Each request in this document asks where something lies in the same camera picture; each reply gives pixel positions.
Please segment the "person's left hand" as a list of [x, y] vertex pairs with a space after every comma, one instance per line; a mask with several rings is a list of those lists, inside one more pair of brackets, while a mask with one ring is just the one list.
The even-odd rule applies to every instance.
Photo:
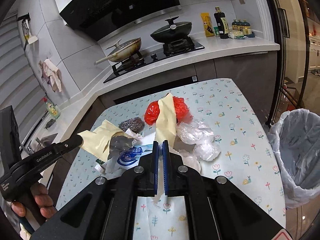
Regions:
[[[57, 213], [57, 209], [53, 206], [53, 200], [48, 195], [48, 189], [43, 184], [34, 184], [31, 187], [31, 192], [44, 218], [49, 219]], [[11, 208], [19, 217], [26, 216], [27, 210], [20, 202], [12, 202]]]

